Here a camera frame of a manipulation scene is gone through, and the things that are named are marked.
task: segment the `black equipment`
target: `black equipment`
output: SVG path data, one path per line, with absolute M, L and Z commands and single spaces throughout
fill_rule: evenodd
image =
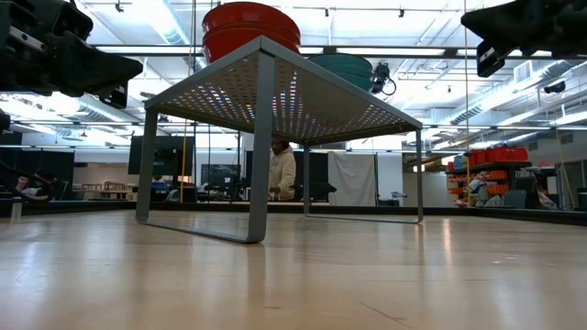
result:
M 550 51 L 554 59 L 587 53 L 586 7 L 584 0 L 516 0 L 466 13 L 460 22 L 483 39 L 477 74 L 491 76 L 516 49 L 525 56 Z
M 94 23 L 63 0 L 0 0 L 0 91 L 94 94 L 127 106 L 128 80 L 143 65 L 85 41 Z
M 10 128 L 10 115 L 7 115 L 0 109 L 0 134 L 2 131 Z
M 377 64 L 377 67 L 375 68 L 375 72 L 373 73 L 372 82 L 373 82 L 373 88 L 371 89 L 371 93 L 373 93 L 373 94 L 383 93 L 385 95 L 391 96 L 391 95 L 395 94 L 395 91 L 397 91 L 397 85 L 395 84 L 395 82 L 393 81 L 393 79 L 391 77 L 389 65 L 387 63 Z M 387 83 L 391 83 L 393 85 L 393 92 L 386 93 L 383 90 L 383 87 L 385 87 L 385 84 L 387 84 Z

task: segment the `red bin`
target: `red bin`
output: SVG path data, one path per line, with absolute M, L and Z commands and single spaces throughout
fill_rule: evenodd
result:
M 494 148 L 487 150 L 489 162 L 519 162 L 528 160 L 525 148 Z

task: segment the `teal bin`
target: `teal bin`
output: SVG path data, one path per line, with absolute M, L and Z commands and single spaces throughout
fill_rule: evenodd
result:
M 322 67 L 324 69 L 330 71 L 330 72 L 354 74 L 354 75 L 357 75 L 359 77 L 367 78 L 369 80 L 373 76 L 373 71 L 371 71 L 371 70 L 369 70 L 369 69 L 367 69 L 365 67 L 361 67 L 359 65 L 353 65 L 353 64 L 330 64 L 330 65 L 324 65 Z
M 373 87 L 371 79 L 361 77 L 354 74 L 349 73 L 337 73 L 337 76 L 341 77 L 342 79 L 346 80 L 349 83 L 354 84 L 355 86 L 361 88 L 361 90 L 365 92 L 369 92 Z
M 365 68 L 370 72 L 373 71 L 373 66 L 368 60 L 350 54 L 322 54 L 313 56 L 309 58 L 309 60 L 323 67 L 334 64 L 343 64 L 355 65 L 361 68 Z

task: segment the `ceiling pipe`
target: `ceiling pipe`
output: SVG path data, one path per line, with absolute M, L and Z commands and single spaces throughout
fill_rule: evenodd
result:
M 534 110 L 526 111 L 523 114 L 515 115 L 515 116 L 513 116 L 511 118 L 508 118 L 508 119 L 504 120 L 503 122 L 499 123 L 499 126 L 508 126 L 508 125 L 512 125 L 512 124 L 515 124 L 515 123 L 519 123 L 522 120 L 527 119 L 527 118 L 529 118 L 531 116 L 535 116 L 535 115 L 546 113 L 548 110 L 551 110 L 553 108 L 560 107 L 562 105 L 566 105 L 567 108 L 572 107 L 572 106 L 575 106 L 577 104 L 580 104 L 581 103 L 581 100 L 580 99 L 583 98 L 583 97 L 586 97 L 586 96 L 587 96 L 587 90 L 583 90 L 581 92 L 578 92 L 578 93 L 575 93 L 575 94 L 571 94 L 571 95 L 569 95 L 569 96 L 567 96 L 565 98 L 561 98 L 559 100 L 552 101 L 549 104 L 544 104 L 542 106 L 539 106 L 539 107 L 537 107 Z M 480 132 L 470 134 L 469 138 L 470 138 L 470 140 L 474 140 L 475 138 L 478 138 L 478 137 L 483 136 L 483 135 L 486 136 L 487 134 L 490 134 L 490 133 L 492 133 L 492 130 L 491 129 L 485 129 L 485 130 L 482 130 Z M 462 140 L 464 138 L 465 138 L 464 137 L 464 134 L 461 133 L 461 134 L 453 137 L 452 139 L 454 139 L 454 140 Z
M 458 125 L 467 118 L 471 119 L 478 114 L 514 100 L 519 96 L 520 92 L 523 92 L 530 87 L 539 88 L 542 85 L 552 83 L 552 81 L 559 78 L 561 75 L 583 64 L 583 61 L 559 60 L 554 63 L 545 63 L 544 61 L 541 63 L 542 65 L 538 68 L 533 68 L 531 78 L 528 82 L 517 83 L 515 82 L 514 77 L 510 77 L 505 82 L 492 87 L 490 90 L 485 91 L 472 100 L 470 102 L 471 106 L 469 107 L 469 111 L 467 111 L 466 104 L 457 108 L 457 114 L 453 115 L 446 124 Z M 490 98 L 492 102 L 487 103 L 486 101 Z

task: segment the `white hoodie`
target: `white hoodie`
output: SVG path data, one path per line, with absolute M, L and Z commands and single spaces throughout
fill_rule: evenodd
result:
M 295 189 L 295 158 L 294 150 L 289 147 L 279 155 L 271 153 L 271 167 L 269 170 L 269 188 L 279 187 L 282 191 L 276 196 L 280 201 L 294 198 Z

